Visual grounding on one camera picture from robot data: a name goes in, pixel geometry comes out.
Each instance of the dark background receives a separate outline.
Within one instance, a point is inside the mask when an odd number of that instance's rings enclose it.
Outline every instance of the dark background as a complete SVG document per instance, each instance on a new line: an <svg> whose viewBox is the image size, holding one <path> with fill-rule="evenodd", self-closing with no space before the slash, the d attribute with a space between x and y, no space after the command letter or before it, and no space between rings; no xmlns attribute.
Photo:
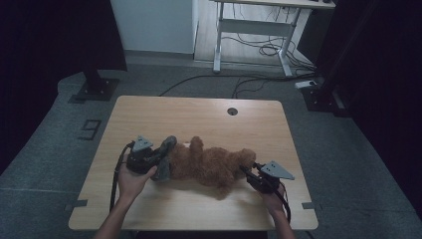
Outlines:
<svg viewBox="0 0 422 239"><path fill-rule="evenodd" d="M0 1L1 171L57 96L86 69L126 70L109 1Z"/></svg>
<svg viewBox="0 0 422 239"><path fill-rule="evenodd" d="M325 81L335 82L322 88L340 89L347 111L420 218L421 12L417 1L339 0L316 60Z"/></svg>
<svg viewBox="0 0 422 239"><path fill-rule="evenodd" d="M339 0L316 59L420 217L421 12L415 1ZM59 80L126 66L109 1L1 1L0 38L3 171L50 109Z"/></svg>

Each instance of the tripod base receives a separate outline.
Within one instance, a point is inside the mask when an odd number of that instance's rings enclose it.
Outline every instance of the tripod base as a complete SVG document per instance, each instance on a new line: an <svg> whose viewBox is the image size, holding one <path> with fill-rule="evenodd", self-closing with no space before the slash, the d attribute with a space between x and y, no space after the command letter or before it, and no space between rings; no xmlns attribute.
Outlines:
<svg viewBox="0 0 422 239"><path fill-rule="evenodd" d="M302 88L302 95L310 112L333 113L336 117L349 118L347 110L342 107L343 104L339 98L331 96L328 101L320 101L318 88Z"/></svg>
<svg viewBox="0 0 422 239"><path fill-rule="evenodd" d="M85 101L103 101L108 102L114 90L117 88L119 79L104 79L106 81L102 90L92 90L88 83L84 83L77 95L73 95L68 103L70 104L83 104Z"/></svg>

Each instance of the electrical cable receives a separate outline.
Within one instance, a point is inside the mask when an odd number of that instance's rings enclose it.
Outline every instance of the electrical cable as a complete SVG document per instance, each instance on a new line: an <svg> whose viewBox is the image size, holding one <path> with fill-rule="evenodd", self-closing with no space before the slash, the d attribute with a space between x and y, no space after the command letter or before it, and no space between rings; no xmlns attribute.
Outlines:
<svg viewBox="0 0 422 239"><path fill-rule="evenodd" d="M279 20L279 16L280 16L280 11L282 10L282 7L279 7L279 12L277 13L276 18L274 19L275 22L277 22L277 20Z"/></svg>
<svg viewBox="0 0 422 239"><path fill-rule="evenodd" d="M271 12L268 14L267 18L265 19L265 21L268 20L268 18L271 16L271 14L274 12L274 7L271 8Z"/></svg>
<svg viewBox="0 0 422 239"><path fill-rule="evenodd" d="M305 71L305 72L314 72L313 70L309 70L309 69L306 69L306 68L297 68L297 69L295 69L295 75L297 76L298 75L298 71Z"/></svg>
<svg viewBox="0 0 422 239"><path fill-rule="evenodd" d="M310 231L305 231L311 239L316 239Z"/></svg>
<svg viewBox="0 0 422 239"><path fill-rule="evenodd" d="M118 161L117 161L117 165L115 166L114 169L114 175L112 177L112 187L111 187L111 196L109 198L109 211L112 210L112 208L114 207L114 201L115 201L115 191L117 189L117 180L118 180L118 173L120 172L120 167L123 164L123 158L124 158L124 153L126 152L126 150L128 148L133 148L134 146L134 141L128 143L123 151L121 152L120 156L118 157Z"/></svg>
<svg viewBox="0 0 422 239"><path fill-rule="evenodd" d="M240 93L242 93L242 92L257 92L257 91L261 90L264 87L264 85L266 83L268 83L268 82L287 82L287 81L293 81L293 80L299 80L299 79L307 79L307 78L315 78L315 77L317 77L317 74L310 73L310 74L303 74L303 75L300 75L300 76L296 76L296 77L293 77L293 78L260 78L260 79L248 79L248 80L245 80L243 82L240 82L240 83L238 83L236 85L235 90L234 90L234 94L232 95L232 99L238 99L238 95ZM239 87L241 85L244 85L244 84L250 83L250 82L255 82L255 81L263 81L263 82L261 83L261 85L257 89L238 91L238 89L239 89Z"/></svg>
<svg viewBox="0 0 422 239"><path fill-rule="evenodd" d="M243 16L243 13L242 13L242 4L239 4L239 12L240 12L240 15L243 17L243 19L245 19L245 16Z"/></svg>
<svg viewBox="0 0 422 239"><path fill-rule="evenodd" d="M223 76L223 75L202 75L202 76L195 76L195 77L191 77L185 80L182 80L178 83L176 83L175 85L171 86L170 88L168 88L167 90L165 90L163 93L161 93L160 95L158 95L159 97L162 97L163 95L165 95L166 93L168 93L169 91L171 91L172 89L176 88L179 85L182 85L185 82L189 82L195 79L199 79L199 78L222 78L222 77L228 77L228 78L242 78L242 77L248 77L248 75L228 75L228 76Z"/></svg>
<svg viewBox="0 0 422 239"><path fill-rule="evenodd" d="M290 8L290 7L289 7ZM296 11L298 10L298 8L295 8L295 11L293 12L293 13L291 13L291 14L294 14L294 13L296 13ZM283 13L284 14L287 14L288 12L285 12L285 11L283 11Z"/></svg>
<svg viewBox="0 0 422 239"><path fill-rule="evenodd" d="M283 206L286 209L286 214L287 214L287 218L289 223L291 223L292 220L292 211L291 208L289 206L289 202L288 199L285 199L284 196L279 192L279 188L274 188L271 183L266 179L266 178L262 178L263 182L265 182L272 190L273 192L277 195L277 197L279 197L279 199L282 201ZM283 184L282 182L280 182L279 186L282 185L285 191L285 194L287 195L287 191L286 191L286 186L285 184Z"/></svg>
<svg viewBox="0 0 422 239"><path fill-rule="evenodd" d="M275 18L276 22L279 18L281 9L282 8L280 7L279 11L277 13L277 16L275 15L276 16L276 18ZM285 23L288 22L289 15L296 13L296 11L297 11L296 8L295 8L294 12L291 12L290 7L288 8L288 11L286 13L287 15L286 15ZM271 16L271 14L273 12L274 12L274 8L270 12L270 14L267 16L267 19ZM236 10L235 10L235 4L234 3L233 3L233 16L236 19ZM282 37L277 37L277 38L271 39L271 36L269 36L268 41L246 41L246 40L242 39L242 37L240 36L239 33L237 34L237 36L238 36L239 39L232 38L232 37L223 37L222 39L230 39L230 40L237 41L241 44L244 44L244 45L247 45L247 46L250 46L250 47L259 48L259 53L263 56L272 57L272 56L278 55L280 53L284 43L285 43L285 38L282 38ZM273 43L273 41L281 40L281 39L283 40L282 45L276 45L276 44ZM294 52L295 52L295 49L296 49L297 46L296 46L295 42L291 41L291 43L294 45L294 48L291 52L289 52L289 51L287 52L287 57L291 61L292 65L294 65L295 67L301 68L301 70L315 71L317 68L313 64L301 61L301 60L299 60L295 57Z"/></svg>
<svg viewBox="0 0 422 239"><path fill-rule="evenodd" d="M235 94L236 94L236 89L237 89L237 88L235 88L235 89L233 90L233 93L232 93L232 99L234 98L234 96L235 96Z"/></svg>

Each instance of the white wall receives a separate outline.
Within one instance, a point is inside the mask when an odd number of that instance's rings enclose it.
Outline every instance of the white wall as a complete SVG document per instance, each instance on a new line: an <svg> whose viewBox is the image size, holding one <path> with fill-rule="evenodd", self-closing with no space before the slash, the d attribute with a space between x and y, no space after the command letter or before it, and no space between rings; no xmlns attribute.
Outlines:
<svg viewBox="0 0 422 239"><path fill-rule="evenodd" d="M111 0L125 50L193 54L197 0Z"/></svg>

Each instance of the human hand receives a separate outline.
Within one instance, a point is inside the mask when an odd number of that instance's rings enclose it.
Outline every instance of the human hand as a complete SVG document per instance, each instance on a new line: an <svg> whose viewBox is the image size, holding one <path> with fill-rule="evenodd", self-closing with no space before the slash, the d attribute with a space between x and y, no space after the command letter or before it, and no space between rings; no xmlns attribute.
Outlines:
<svg viewBox="0 0 422 239"><path fill-rule="evenodd" d="M123 163L127 162L127 154L123 158ZM139 195L145 186L146 181L151 177L157 166L153 166L149 171L142 175L127 169L126 165L122 165L118 173L118 189L119 189L119 200L127 200L133 202L134 199Z"/></svg>
<svg viewBox="0 0 422 239"><path fill-rule="evenodd" d="M278 191L281 195L285 194L285 188L282 184L280 184ZM276 195L276 193L261 193L259 192L261 197L264 200L264 203L268 209L268 212L273 217L276 215L280 215L281 213L285 214L285 209L283 208L283 202L280 198Z"/></svg>

